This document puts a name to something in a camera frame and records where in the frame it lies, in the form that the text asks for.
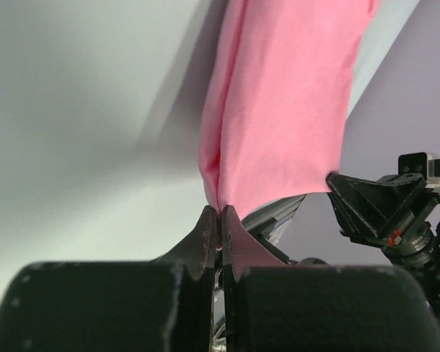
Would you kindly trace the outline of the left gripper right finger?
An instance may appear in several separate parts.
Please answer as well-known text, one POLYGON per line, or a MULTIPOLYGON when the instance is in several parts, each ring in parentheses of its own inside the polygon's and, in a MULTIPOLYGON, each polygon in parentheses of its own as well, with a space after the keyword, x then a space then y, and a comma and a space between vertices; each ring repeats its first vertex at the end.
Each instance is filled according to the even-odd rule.
POLYGON ((440 351, 421 287, 389 266, 288 265, 221 214, 229 351, 440 351))

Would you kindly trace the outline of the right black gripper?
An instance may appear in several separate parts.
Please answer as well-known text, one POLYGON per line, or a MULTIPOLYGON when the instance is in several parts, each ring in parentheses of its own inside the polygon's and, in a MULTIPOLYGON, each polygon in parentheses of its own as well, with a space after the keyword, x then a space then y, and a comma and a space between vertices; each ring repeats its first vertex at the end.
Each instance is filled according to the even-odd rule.
POLYGON ((388 238, 382 252, 406 269, 440 315, 440 157, 411 153, 398 158, 398 174, 378 181, 337 173, 326 179, 334 214, 349 238, 388 238))

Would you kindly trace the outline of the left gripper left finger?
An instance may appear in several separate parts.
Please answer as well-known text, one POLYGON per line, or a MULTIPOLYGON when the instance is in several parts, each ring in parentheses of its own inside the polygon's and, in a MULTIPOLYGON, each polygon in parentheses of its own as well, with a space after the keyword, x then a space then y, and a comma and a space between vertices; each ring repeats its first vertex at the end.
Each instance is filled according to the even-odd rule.
POLYGON ((37 262, 0 304, 0 351, 209 351, 217 214, 150 261, 37 262))

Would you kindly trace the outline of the pink t shirt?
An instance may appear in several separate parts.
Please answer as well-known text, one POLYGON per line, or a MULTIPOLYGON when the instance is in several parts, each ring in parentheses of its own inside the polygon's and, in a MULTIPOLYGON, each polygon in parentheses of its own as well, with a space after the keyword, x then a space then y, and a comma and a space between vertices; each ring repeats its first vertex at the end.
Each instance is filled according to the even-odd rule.
POLYGON ((240 217, 328 191, 340 167, 353 72, 378 1, 230 1, 202 113, 210 206, 240 217))

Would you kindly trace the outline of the aluminium frame rail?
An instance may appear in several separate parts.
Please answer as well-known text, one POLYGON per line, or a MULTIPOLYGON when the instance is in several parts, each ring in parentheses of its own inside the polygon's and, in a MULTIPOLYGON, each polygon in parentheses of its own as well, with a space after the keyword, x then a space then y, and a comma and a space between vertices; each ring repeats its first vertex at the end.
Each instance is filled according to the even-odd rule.
POLYGON ((246 216, 242 225, 252 235, 262 235, 277 245, 305 197, 300 195, 270 202, 246 216))

